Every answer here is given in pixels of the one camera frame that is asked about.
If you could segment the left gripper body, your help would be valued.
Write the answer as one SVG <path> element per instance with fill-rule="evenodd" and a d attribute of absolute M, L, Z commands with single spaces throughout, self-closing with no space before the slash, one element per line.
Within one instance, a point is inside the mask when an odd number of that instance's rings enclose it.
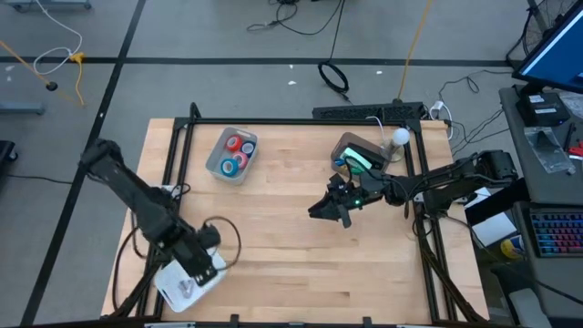
<path fill-rule="evenodd" d="M 208 249 L 218 246 L 220 234 L 217 228 L 204 224 L 199 231 L 189 225 L 179 226 L 179 232 L 171 245 L 171 254 L 198 286 L 207 284 L 218 274 Z"/>

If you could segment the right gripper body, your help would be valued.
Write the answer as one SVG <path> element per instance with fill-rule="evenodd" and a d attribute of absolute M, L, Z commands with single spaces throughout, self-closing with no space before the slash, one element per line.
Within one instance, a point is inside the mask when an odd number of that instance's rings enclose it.
<path fill-rule="evenodd" d="M 333 175 L 327 185 L 327 195 L 333 196 L 337 202 L 336 211 L 342 217 L 340 221 L 344 228 L 352 226 L 349 211 L 361 210 L 368 205 L 380 200 L 384 196 L 387 184 L 382 180 L 365 178 L 363 184 L 356 187 L 352 182 L 345 181 L 340 175 Z"/>

